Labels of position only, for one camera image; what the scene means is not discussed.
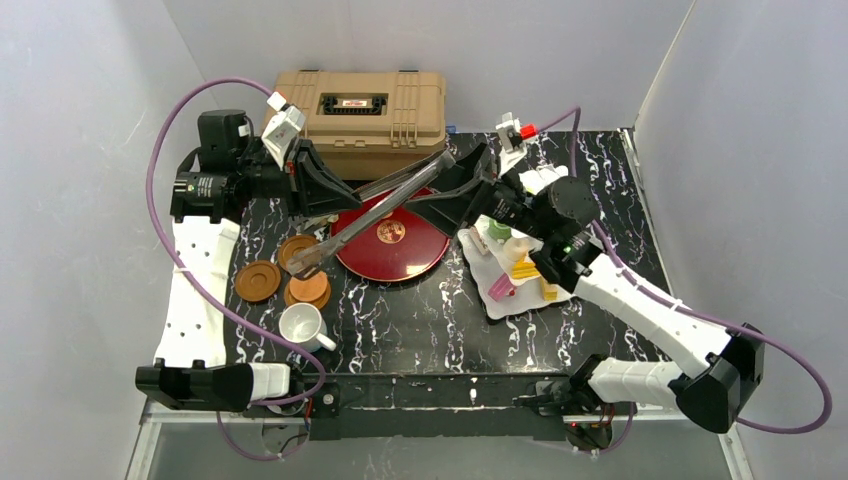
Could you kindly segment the white triangular cake slice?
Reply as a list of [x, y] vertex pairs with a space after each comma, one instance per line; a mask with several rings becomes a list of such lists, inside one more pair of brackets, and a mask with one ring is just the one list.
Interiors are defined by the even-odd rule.
[[486, 242], [483, 240], [480, 232], [476, 227], [471, 227], [469, 229], [469, 237], [481, 256], [487, 256], [490, 254], [490, 250]]

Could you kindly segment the white round cake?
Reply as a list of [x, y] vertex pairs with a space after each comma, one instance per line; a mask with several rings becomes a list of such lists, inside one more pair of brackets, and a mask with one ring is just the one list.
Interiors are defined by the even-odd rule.
[[527, 237], [510, 238], [503, 245], [503, 254], [511, 262], [522, 261], [532, 247], [532, 242]]

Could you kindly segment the white three-tier cake stand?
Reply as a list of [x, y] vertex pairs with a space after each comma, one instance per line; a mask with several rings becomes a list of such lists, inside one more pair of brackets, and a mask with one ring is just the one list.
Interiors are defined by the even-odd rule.
[[562, 303], [573, 298], [563, 288], [547, 283], [535, 270], [529, 253], [542, 246], [515, 229], [506, 233], [482, 215], [457, 234], [471, 276], [492, 320]]

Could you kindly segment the black tongs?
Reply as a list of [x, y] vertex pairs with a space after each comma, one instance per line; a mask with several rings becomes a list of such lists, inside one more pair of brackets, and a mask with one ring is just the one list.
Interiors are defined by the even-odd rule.
[[342, 229], [338, 235], [293, 255], [285, 264], [287, 271], [299, 280], [311, 278], [318, 273], [319, 266], [325, 260], [335, 256], [351, 240], [401, 206], [421, 188], [452, 168], [455, 163], [454, 156], [448, 150], [435, 154], [433, 159], [418, 172], [399, 184], [384, 199]]

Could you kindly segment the yellow triangular cake slice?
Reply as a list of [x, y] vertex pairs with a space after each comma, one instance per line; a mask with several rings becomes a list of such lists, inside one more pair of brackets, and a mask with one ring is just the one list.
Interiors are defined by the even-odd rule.
[[511, 277], [516, 280], [539, 277], [540, 273], [533, 261], [524, 259], [516, 262], [511, 271]]

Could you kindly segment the pink rectangular cake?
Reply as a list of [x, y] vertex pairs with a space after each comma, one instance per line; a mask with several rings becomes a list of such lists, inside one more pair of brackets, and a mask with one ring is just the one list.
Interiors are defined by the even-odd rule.
[[504, 298], [515, 295], [515, 286], [511, 281], [511, 277], [504, 273], [499, 276], [487, 291], [489, 298], [495, 302], [500, 302]]

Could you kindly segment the yellow rectangular cake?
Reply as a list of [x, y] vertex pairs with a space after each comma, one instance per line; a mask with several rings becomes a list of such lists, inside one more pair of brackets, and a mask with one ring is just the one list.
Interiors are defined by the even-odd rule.
[[541, 295], [544, 301], [554, 302], [558, 299], [559, 292], [557, 285], [549, 283], [542, 277], [539, 278], [539, 284], [541, 289]]

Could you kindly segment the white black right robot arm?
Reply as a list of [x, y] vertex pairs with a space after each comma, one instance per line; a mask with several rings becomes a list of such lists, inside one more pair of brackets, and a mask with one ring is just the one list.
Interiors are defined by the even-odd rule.
[[586, 182], [555, 175], [530, 188], [517, 172], [498, 171], [477, 148], [437, 183], [437, 192], [408, 200], [406, 208], [447, 235], [483, 216], [527, 235], [542, 278], [614, 315], [666, 355], [658, 362], [592, 356], [570, 377], [566, 402], [674, 408], [713, 433], [737, 422], [762, 379], [762, 334], [749, 325], [700, 319], [631, 272], [591, 229], [600, 209]]

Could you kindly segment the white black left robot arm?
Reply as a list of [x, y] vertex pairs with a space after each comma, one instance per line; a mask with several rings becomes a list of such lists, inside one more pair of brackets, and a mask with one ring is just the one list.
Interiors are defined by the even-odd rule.
[[[136, 370], [135, 386], [150, 400], [177, 411], [243, 412], [253, 405], [283, 406], [313, 397], [328, 379], [315, 355], [248, 322], [224, 303], [239, 225], [190, 217], [176, 224], [173, 234], [164, 230], [155, 204], [155, 171], [179, 113], [174, 107], [160, 127], [145, 178], [148, 214], [173, 267], [162, 337], [152, 364]], [[293, 369], [286, 363], [228, 363], [226, 321], [297, 352], [315, 367], [316, 379], [294, 393]]]

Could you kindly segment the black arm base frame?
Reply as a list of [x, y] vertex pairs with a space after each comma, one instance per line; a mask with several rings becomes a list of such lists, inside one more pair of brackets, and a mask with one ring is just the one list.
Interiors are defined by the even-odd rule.
[[637, 411], [601, 405], [565, 373], [330, 374], [304, 410], [313, 441], [527, 437], [606, 449]]

